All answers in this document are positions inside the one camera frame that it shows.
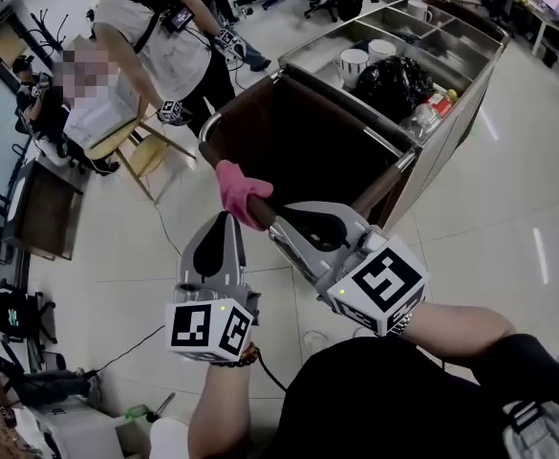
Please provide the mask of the light wooden stool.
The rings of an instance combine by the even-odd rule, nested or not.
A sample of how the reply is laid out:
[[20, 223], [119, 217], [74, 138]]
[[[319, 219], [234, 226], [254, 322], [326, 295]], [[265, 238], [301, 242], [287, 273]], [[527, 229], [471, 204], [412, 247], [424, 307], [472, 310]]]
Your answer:
[[84, 153], [90, 160], [100, 160], [116, 155], [120, 165], [125, 167], [145, 196], [156, 204], [156, 198], [142, 179], [162, 163], [168, 148], [172, 148], [190, 159], [196, 159], [196, 156], [190, 151], [148, 125], [145, 114], [138, 112], [133, 120], [120, 126], [96, 145], [85, 148]]

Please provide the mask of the clear bottle red label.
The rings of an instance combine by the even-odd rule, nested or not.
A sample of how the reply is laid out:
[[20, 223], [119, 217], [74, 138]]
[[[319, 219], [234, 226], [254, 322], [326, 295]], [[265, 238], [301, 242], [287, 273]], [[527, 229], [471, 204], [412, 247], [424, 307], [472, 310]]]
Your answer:
[[458, 98], [457, 92], [453, 89], [435, 91], [414, 109], [410, 117], [400, 123], [400, 127], [414, 140], [425, 142], [439, 127]]

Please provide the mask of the steel and wood housekeeping cart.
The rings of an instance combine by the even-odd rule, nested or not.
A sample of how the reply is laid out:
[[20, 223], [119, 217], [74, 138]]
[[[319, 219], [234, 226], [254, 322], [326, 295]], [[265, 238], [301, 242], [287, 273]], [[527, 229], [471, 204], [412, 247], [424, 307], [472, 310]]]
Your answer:
[[[466, 139], [508, 43], [503, 45], [427, 3], [433, 20], [422, 22], [407, 12], [407, 1], [363, 13], [278, 59], [281, 68], [362, 120], [377, 142], [394, 147], [391, 163], [400, 171], [396, 184], [378, 201], [364, 194], [355, 203], [383, 230], [389, 230], [414, 204]], [[458, 100], [425, 142], [414, 140], [399, 123], [378, 113], [344, 86], [338, 73], [340, 53], [353, 46], [365, 49], [373, 39], [393, 42], [399, 55], [414, 59], [431, 75], [436, 90], [457, 92]]]

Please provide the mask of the person's right forearm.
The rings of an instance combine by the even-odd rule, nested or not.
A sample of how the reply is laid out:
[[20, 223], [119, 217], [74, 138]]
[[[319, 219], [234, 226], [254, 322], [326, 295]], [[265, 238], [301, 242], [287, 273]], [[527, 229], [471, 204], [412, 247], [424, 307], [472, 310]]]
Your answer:
[[422, 302], [398, 336], [442, 361], [473, 368], [492, 346], [516, 334], [506, 317], [489, 309]]

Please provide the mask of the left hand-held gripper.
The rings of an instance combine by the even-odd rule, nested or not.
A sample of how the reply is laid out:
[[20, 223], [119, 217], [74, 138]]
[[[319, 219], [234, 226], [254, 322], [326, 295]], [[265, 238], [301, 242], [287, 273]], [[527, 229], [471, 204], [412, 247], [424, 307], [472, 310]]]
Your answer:
[[[221, 211], [205, 222], [183, 250], [185, 284], [235, 284], [244, 279], [246, 254], [239, 221]], [[248, 285], [232, 297], [204, 289], [194, 299], [165, 307], [165, 346], [192, 361], [237, 362], [258, 323], [260, 294]]]

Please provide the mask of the white sofa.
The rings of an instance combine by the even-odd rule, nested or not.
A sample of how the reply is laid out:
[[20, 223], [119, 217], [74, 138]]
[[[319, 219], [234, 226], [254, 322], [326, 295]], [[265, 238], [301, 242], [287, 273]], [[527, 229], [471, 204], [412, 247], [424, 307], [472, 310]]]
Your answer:
[[189, 459], [188, 425], [173, 418], [159, 418], [150, 429], [149, 459]]

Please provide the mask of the pink cloth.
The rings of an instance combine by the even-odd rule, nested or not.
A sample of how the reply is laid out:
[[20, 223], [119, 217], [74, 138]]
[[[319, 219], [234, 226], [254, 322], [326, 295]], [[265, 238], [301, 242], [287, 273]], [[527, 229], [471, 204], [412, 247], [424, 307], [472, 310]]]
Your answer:
[[215, 174], [224, 210], [251, 229], [265, 230], [248, 212], [247, 200], [250, 195], [268, 199], [273, 193], [273, 185], [264, 180], [246, 177], [239, 165], [228, 160], [217, 163]]

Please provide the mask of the person's left forearm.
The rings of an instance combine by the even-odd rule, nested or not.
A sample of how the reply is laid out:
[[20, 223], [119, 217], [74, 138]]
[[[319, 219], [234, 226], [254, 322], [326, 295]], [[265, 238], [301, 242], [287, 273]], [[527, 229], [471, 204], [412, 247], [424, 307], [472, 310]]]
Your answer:
[[250, 433], [250, 367], [252, 352], [228, 365], [211, 364], [192, 415], [187, 448], [189, 459], [246, 459]]

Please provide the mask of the metal wrist watch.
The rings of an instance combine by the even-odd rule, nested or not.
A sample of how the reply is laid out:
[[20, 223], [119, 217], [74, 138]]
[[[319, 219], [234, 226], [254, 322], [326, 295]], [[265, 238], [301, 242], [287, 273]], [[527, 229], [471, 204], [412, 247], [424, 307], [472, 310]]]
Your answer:
[[389, 333], [396, 336], [401, 336], [405, 329], [408, 327], [412, 320], [414, 311], [407, 313], [399, 322], [397, 322], [390, 330]]

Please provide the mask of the dark wooden cabinet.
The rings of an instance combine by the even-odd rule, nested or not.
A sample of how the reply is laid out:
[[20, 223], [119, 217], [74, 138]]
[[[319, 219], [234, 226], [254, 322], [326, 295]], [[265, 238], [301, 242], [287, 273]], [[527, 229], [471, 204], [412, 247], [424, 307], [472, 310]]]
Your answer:
[[37, 160], [16, 177], [1, 241], [49, 260], [71, 260], [83, 191]]

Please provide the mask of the white floor printer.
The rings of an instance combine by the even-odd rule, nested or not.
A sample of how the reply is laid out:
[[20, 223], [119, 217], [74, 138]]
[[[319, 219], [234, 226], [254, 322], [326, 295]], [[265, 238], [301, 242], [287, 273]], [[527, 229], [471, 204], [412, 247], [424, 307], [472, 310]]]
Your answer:
[[51, 433], [62, 459], [124, 459], [117, 421], [82, 398], [72, 396], [33, 408], [32, 413]]

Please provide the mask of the brown fabric laundry hamper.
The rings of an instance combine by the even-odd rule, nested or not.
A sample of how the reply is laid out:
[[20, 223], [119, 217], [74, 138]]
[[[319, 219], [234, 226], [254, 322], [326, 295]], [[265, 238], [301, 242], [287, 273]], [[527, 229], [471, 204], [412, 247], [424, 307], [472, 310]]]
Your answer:
[[505, 45], [510, 34], [501, 26], [475, 11], [468, 8], [464, 2], [454, 0], [422, 0], [423, 2], [435, 7], [441, 11], [445, 11], [450, 15], [461, 19], [461, 21], [486, 34], [490, 38]]
[[246, 89], [204, 125], [199, 149], [272, 184], [254, 214], [267, 227], [304, 201], [353, 208], [388, 232], [417, 151], [406, 134], [352, 95], [287, 65]]

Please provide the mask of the white desktop printer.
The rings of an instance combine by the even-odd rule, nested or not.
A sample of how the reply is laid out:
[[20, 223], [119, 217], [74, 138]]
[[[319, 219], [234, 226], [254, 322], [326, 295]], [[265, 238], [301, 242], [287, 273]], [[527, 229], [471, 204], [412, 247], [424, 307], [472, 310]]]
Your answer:
[[118, 74], [111, 85], [88, 87], [70, 100], [65, 135], [84, 149], [91, 148], [138, 115], [139, 95], [128, 77]]

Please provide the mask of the person's white shoe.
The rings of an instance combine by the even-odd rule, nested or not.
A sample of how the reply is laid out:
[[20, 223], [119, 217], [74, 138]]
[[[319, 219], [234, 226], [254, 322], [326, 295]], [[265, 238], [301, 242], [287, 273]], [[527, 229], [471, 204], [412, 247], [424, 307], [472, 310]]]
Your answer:
[[317, 331], [308, 331], [303, 335], [302, 341], [305, 349], [311, 355], [326, 349], [330, 345], [328, 338]]

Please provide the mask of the person's black shirt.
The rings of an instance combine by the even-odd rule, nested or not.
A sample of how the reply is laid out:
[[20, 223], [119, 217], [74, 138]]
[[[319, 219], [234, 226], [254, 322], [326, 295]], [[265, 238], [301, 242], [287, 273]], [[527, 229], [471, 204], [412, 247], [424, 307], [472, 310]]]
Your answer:
[[500, 339], [451, 375], [413, 344], [356, 338], [310, 357], [263, 459], [509, 459], [517, 405], [559, 418], [559, 362], [533, 336]]

